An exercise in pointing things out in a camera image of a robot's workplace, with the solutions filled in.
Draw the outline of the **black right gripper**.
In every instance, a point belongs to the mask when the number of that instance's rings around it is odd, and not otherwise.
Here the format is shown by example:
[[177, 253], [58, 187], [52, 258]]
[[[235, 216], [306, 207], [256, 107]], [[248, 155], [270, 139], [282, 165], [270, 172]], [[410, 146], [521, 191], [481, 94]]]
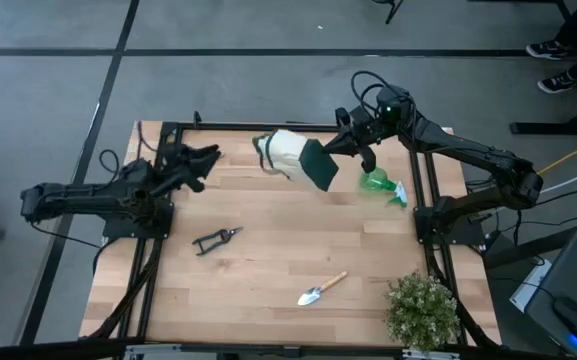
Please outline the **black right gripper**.
[[351, 123], [344, 127], [347, 132], [340, 131], [325, 146], [328, 154], [362, 157], [362, 169], [370, 173], [376, 169], [376, 156], [369, 145], [380, 145], [382, 142], [380, 123], [362, 107], [350, 110]]

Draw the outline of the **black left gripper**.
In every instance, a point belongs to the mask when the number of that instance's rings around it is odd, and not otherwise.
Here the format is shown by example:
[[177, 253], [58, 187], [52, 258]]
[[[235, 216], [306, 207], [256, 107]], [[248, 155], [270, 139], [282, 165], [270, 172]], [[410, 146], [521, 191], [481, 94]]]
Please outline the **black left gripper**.
[[183, 185], [195, 193], [202, 192], [205, 185], [199, 178], [206, 179], [221, 156], [217, 144], [201, 148], [182, 144], [169, 148], [164, 152], [165, 164], [160, 172], [162, 181], [155, 187], [155, 194], [164, 195]]

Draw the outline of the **green spray bottle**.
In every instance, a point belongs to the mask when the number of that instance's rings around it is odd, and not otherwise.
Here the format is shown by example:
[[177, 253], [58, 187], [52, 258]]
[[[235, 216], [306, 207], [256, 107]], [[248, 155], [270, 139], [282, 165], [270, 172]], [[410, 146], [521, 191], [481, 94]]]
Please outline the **green spray bottle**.
[[389, 204], [398, 204], [402, 208], [408, 206], [408, 197], [405, 187], [400, 181], [392, 181], [385, 170], [376, 167], [372, 172], [362, 173], [359, 186], [368, 192], [388, 193]]

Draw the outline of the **beige green gardening bag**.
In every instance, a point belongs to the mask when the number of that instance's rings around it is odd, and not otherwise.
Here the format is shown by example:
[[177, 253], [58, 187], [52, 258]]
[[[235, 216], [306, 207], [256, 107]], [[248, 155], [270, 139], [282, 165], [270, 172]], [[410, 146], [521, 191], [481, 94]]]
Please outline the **beige green gardening bag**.
[[301, 187], [327, 192], [339, 167], [318, 139], [289, 130], [274, 130], [252, 138], [259, 167]]

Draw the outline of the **wooden-handled metal trowel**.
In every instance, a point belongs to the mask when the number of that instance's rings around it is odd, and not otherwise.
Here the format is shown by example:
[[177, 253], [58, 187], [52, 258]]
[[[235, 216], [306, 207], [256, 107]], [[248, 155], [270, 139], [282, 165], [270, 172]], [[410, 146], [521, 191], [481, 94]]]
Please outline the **wooden-handled metal trowel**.
[[306, 290], [298, 299], [297, 304], [299, 306], [307, 306], [317, 301], [321, 294], [327, 291], [329, 288], [333, 287], [343, 279], [348, 276], [347, 271], [342, 271], [333, 278], [327, 280], [326, 282], [320, 284], [319, 286], [312, 287]]

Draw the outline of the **black chair base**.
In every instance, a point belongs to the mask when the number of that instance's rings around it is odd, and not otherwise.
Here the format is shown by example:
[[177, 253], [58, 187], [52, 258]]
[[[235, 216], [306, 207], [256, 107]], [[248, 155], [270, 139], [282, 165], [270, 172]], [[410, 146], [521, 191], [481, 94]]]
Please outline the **black chair base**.
[[371, 0], [373, 3], [379, 5], [389, 5], [390, 9], [388, 15], [385, 19], [385, 24], [389, 25], [394, 18], [395, 14], [397, 13], [400, 6], [403, 4], [404, 0]]

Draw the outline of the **potted plant with white flowers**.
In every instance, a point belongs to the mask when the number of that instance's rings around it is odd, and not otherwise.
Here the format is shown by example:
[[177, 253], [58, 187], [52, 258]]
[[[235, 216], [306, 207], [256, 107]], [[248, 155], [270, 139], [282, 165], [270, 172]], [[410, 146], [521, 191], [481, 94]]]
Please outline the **potted plant with white flowers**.
[[390, 340], [429, 352], [457, 339], [457, 301], [437, 278], [412, 272], [389, 282], [384, 297], [388, 302], [384, 323]]

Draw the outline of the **person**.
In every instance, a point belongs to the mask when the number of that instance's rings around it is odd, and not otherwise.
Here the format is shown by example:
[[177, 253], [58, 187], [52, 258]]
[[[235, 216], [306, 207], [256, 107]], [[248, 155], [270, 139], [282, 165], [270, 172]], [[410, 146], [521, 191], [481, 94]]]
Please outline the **person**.
[[[577, 9], [564, 21], [556, 36], [526, 46], [526, 53], [534, 58], [560, 60], [565, 58], [577, 42]], [[537, 82], [540, 90], [557, 94], [577, 87], [577, 63], [567, 70]]]

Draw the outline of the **white flat box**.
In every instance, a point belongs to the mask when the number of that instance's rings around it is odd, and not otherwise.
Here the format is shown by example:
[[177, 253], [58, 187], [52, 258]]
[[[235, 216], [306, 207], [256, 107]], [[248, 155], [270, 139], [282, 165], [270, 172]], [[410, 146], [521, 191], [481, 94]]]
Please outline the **white flat box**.
[[538, 265], [535, 265], [528, 275], [520, 281], [519, 286], [514, 291], [509, 301], [514, 305], [521, 313], [525, 312], [525, 309], [535, 295], [539, 291], [542, 280], [545, 278], [549, 272], [552, 263], [549, 260], [543, 259]]

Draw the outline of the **dark grey desk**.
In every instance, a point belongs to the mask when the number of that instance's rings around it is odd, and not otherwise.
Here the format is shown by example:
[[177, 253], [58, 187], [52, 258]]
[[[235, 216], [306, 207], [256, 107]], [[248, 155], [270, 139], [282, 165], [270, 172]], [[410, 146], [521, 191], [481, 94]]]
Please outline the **dark grey desk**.
[[[542, 280], [539, 291], [521, 313], [509, 301], [514, 291], [535, 265], [543, 259], [552, 266]], [[518, 264], [520, 274], [514, 279], [501, 276], [497, 280], [508, 287], [505, 298], [514, 311], [513, 317], [521, 320], [530, 330], [540, 330], [565, 354], [577, 358], [577, 339], [552, 310], [556, 297], [569, 297], [577, 302], [577, 226], [504, 250], [491, 250], [484, 256], [488, 270]]]

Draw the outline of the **black computer mouse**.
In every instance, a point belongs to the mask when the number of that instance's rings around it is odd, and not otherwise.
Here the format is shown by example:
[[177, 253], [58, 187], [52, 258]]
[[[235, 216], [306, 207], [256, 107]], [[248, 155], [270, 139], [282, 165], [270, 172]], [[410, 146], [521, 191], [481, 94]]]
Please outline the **black computer mouse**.
[[569, 297], [556, 297], [552, 302], [552, 310], [577, 339], [577, 302]]

